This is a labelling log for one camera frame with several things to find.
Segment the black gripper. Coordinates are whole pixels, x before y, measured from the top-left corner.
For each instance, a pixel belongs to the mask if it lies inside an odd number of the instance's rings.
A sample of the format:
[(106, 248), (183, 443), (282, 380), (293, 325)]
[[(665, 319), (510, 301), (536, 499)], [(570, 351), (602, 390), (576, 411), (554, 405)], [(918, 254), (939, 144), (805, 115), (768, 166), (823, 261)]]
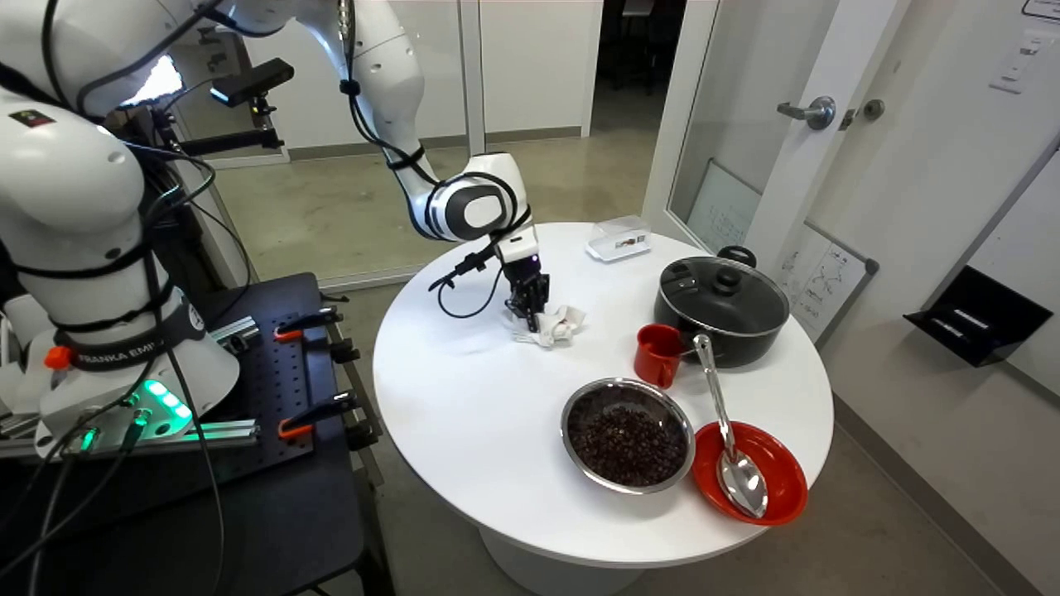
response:
[(550, 275), (540, 265), (540, 243), (533, 231), (513, 231), (496, 248), (505, 277), (510, 285), (507, 314), (528, 319), (528, 332), (542, 332), (542, 305), (550, 300)]

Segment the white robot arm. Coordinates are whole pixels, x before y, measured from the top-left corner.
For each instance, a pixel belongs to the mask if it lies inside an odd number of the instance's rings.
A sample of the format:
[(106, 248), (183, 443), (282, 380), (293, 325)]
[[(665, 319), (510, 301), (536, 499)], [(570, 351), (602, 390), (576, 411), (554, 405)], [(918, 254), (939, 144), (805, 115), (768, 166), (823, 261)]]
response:
[(149, 380), (208, 411), (238, 380), (149, 248), (144, 158), (106, 126), (205, 20), (247, 37), (303, 25), (420, 235), (471, 243), (529, 219), (513, 157), (431, 168), (416, 128), (424, 83), (391, 0), (0, 0), (5, 314), (29, 348), (5, 372), (9, 415), (80, 417)]

